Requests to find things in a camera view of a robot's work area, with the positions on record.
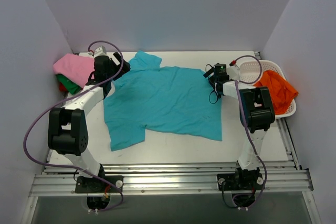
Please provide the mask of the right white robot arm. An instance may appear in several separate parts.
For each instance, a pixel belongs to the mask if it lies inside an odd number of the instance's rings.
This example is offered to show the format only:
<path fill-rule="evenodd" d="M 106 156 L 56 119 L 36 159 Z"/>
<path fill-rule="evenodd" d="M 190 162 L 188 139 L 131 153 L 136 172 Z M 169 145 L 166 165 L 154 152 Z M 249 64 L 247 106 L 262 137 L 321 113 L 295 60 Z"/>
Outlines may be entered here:
<path fill-rule="evenodd" d="M 232 79 L 225 64 L 209 65 L 203 74 L 219 100 L 223 96 L 235 98 L 239 103 L 239 117 L 247 140 L 238 159 L 239 172 L 233 175 L 236 187 L 244 189 L 252 182 L 249 171 L 259 169 L 260 152 L 264 137 L 275 121 L 274 107 L 267 87 L 254 87 L 250 83 Z"/>

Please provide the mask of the teal t-shirt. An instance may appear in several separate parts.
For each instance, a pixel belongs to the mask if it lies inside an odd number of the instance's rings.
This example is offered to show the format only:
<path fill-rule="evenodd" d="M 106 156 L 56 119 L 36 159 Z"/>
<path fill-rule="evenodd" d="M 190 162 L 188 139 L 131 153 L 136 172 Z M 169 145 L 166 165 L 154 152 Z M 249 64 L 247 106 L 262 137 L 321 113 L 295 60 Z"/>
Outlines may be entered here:
<path fill-rule="evenodd" d="M 114 81 L 114 93 L 103 102 L 112 151 L 143 142 L 146 130 L 222 140 L 221 103 L 209 102 L 204 72 L 161 62 L 138 51 L 131 70 Z"/>

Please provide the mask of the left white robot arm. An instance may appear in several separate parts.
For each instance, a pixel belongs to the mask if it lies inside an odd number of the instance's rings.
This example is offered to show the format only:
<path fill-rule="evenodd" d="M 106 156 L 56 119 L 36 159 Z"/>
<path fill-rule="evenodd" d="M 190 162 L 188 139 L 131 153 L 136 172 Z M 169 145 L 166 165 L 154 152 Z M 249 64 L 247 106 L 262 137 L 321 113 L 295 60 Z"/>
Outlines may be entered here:
<path fill-rule="evenodd" d="M 81 176 L 88 178 L 87 186 L 94 192 L 105 188 L 106 179 L 102 165 L 88 149 L 86 116 L 108 96 L 111 82 L 130 71 L 130 64 L 121 53 L 114 52 L 113 56 L 95 52 L 93 72 L 89 74 L 83 90 L 66 105 L 49 112 L 48 147 L 70 160 Z"/>

